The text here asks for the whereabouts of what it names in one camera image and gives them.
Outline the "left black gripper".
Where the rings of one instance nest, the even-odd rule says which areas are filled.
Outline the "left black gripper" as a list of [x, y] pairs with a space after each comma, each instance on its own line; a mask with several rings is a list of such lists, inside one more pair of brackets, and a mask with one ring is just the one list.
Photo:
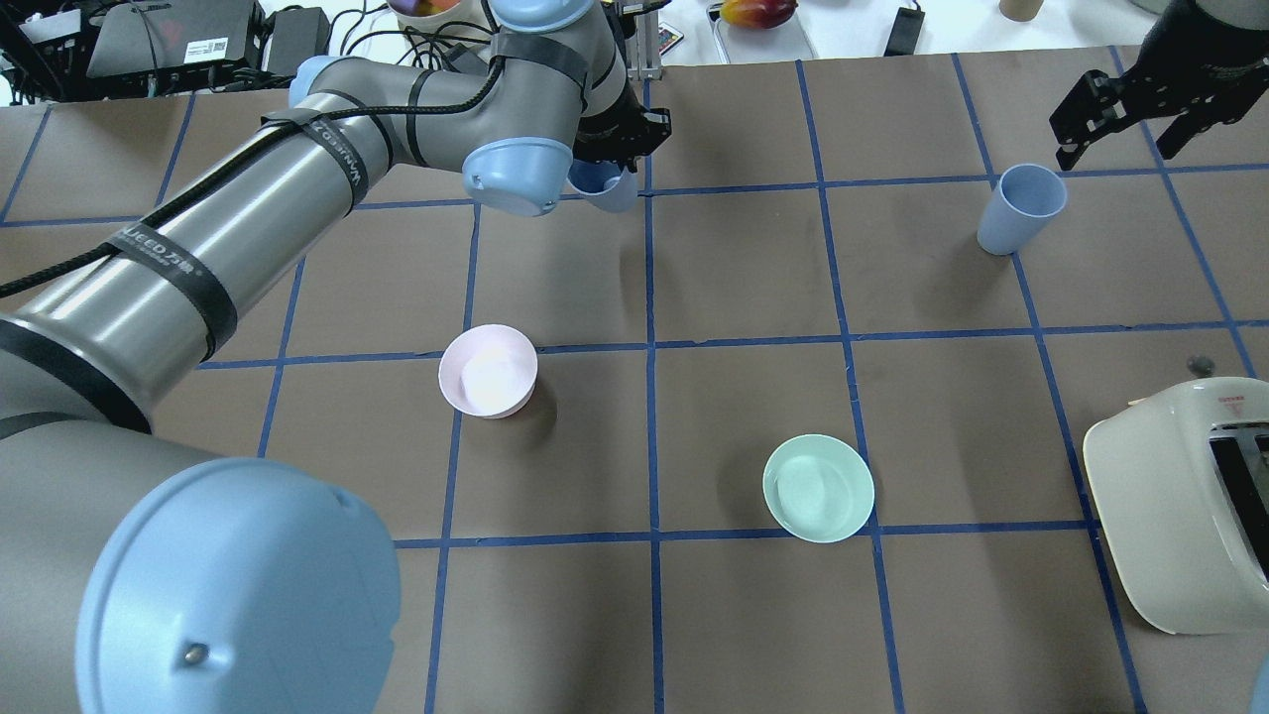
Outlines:
[[574, 137], [574, 160], [581, 164], [613, 164], [637, 175], [640, 160], [670, 140], [673, 115], [666, 108], [643, 107], [633, 94], [621, 94], [604, 110], [586, 104]]

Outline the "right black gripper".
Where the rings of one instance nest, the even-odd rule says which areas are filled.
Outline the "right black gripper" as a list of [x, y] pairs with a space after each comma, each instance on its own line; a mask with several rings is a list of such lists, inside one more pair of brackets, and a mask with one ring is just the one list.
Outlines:
[[1049, 115], [1062, 172], [1091, 145], [1147, 119], [1169, 118], [1155, 146], [1164, 160], [1214, 126], [1233, 126], [1266, 91], [1265, 1], [1170, 1], [1113, 77], [1089, 68]]

